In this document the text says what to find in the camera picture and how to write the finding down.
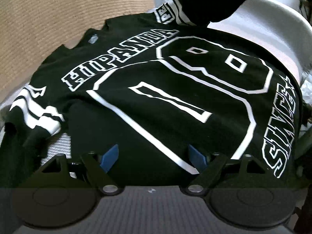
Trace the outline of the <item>black printed sweatshirt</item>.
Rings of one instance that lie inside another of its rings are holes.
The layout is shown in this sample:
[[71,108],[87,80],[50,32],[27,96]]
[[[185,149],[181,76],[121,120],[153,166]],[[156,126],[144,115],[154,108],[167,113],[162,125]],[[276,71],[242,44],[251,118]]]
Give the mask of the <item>black printed sweatshirt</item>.
[[188,183],[214,153],[249,154],[285,180],[302,110],[295,78],[263,47],[208,27],[245,1],[168,0],[58,47],[9,108],[1,187],[31,176],[60,132],[73,159],[99,154],[125,185]]

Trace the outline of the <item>woven tan upright mattress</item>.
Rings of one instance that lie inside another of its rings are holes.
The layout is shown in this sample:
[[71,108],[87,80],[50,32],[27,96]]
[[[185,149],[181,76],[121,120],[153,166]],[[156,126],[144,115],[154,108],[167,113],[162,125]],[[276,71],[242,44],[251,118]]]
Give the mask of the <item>woven tan upright mattress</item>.
[[153,0],[1,0],[1,99],[61,44],[153,6]]

